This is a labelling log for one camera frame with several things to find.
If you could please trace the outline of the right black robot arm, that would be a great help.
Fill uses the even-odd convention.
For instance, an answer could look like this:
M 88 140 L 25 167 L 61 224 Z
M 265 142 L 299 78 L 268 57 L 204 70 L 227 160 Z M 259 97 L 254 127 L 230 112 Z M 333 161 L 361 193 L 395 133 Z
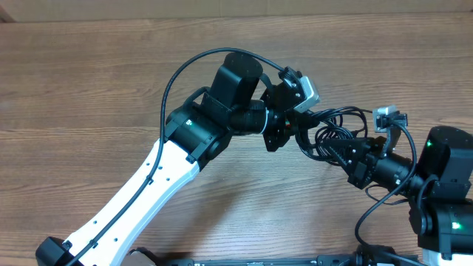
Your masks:
M 467 197 L 472 174 L 472 135 L 451 126 L 432 128 L 423 151 L 412 149 L 407 159 L 392 153 L 400 134 L 412 136 L 400 123 L 391 123 L 386 137 L 330 139 L 323 146 L 357 188 L 369 184 L 388 193 L 357 221 L 364 220 L 390 197 L 409 203 L 409 223 L 423 251 L 425 265 L 472 264 L 472 200 Z

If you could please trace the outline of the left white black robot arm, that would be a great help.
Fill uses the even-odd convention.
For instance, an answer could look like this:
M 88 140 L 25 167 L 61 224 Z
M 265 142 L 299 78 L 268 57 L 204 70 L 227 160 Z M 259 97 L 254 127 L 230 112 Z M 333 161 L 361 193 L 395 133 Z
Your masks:
M 160 113 L 160 136 L 149 155 L 110 199 L 66 239 L 46 238 L 35 252 L 40 265 L 120 265 L 160 209 L 222 151 L 236 134 L 261 134 L 269 150 L 283 146 L 295 118 L 319 101 L 314 83 L 279 67 L 274 85 L 266 59 L 227 48 L 210 86 L 173 112 Z

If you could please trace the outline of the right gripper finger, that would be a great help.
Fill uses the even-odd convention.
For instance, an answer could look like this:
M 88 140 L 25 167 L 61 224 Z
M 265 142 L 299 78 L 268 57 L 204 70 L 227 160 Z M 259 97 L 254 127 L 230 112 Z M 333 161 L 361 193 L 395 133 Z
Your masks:
M 370 150 L 368 142 L 325 142 L 324 147 L 342 168 L 352 168 Z
M 386 142 L 385 137 L 357 137 L 353 139 L 330 139 L 327 141 L 327 147 L 333 148 L 356 148 L 356 149 L 373 149 L 383 146 Z

